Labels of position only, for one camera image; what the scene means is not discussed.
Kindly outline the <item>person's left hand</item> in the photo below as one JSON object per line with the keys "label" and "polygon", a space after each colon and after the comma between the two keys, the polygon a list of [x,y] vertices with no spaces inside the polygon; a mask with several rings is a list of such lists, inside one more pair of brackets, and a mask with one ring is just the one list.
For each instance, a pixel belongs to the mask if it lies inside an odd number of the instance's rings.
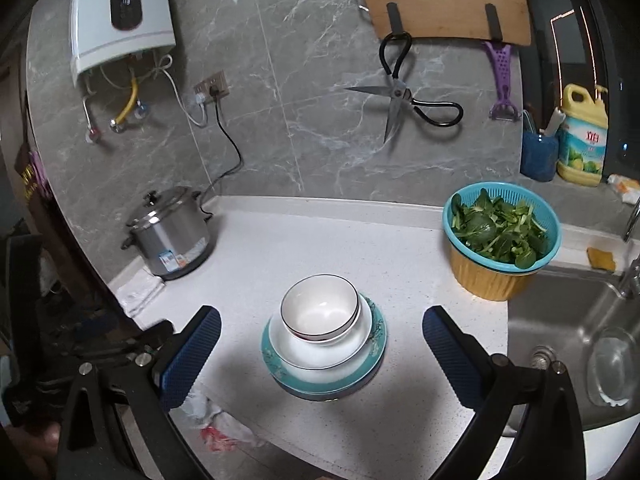
{"label": "person's left hand", "polygon": [[60,442],[61,426],[52,422],[40,434],[30,434],[24,428],[11,425],[4,426],[6,435],[20,454],[23,463],[37,479],[51,479],[58,442]]}

